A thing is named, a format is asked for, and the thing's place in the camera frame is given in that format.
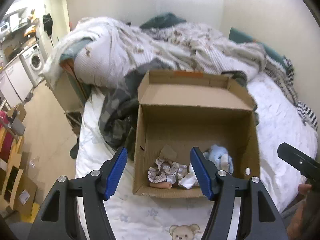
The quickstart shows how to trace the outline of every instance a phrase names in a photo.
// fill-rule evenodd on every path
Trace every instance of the light blue cloth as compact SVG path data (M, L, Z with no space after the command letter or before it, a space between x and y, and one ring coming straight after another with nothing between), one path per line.
M212 161L217 166L218 170L221 170L221 157L224 154L228 154L228 150L225 147L220 147L216 144L212 145L208 152L203 153L204 157L207 160ZM227 172L232 174L233 173L233 162L232 162L232 158L229 154L228 154L228 166L229 166L229 170Z

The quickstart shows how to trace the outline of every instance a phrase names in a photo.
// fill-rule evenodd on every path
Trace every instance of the teddy bear print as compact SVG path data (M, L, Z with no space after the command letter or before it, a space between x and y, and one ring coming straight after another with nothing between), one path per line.
M195 237L196 232L200 230L197 224L190 226L171 226L169 233L172 236L172 240L192 240Z

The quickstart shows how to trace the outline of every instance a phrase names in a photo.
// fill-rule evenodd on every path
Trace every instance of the open cardboard box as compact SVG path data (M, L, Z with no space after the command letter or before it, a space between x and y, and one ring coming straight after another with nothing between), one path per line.
M155 70L138 88L139 112L135 146L133 193L161 198L203 196L189 190L149 187L148 169L161 149L169 145L177 162L190 164L190 150L211 145L227 148L233 158L233 176L260 176L259 149L253 118L254 102L246 88L221 75ZM249 167L250 175L245 170Z

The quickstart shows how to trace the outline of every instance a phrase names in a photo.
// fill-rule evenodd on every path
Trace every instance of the sticker label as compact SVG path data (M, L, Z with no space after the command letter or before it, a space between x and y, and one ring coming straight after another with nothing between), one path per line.
M19 196L19 200L23 205L28 201L29 198L30 198L30 195L26 190L24 190Z

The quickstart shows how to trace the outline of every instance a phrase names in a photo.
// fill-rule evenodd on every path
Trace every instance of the tiled floor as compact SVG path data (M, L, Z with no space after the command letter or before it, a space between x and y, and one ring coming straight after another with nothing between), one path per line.
M23 152L28 155L27 174L38 185L35 202L39 204L59 176L74 179L76 172L76 162L69 152L77 137L45 83L38 85L33 98L25 104L27 115L23 121L26 127ZM28 165L32 159L36 159L34 168Z

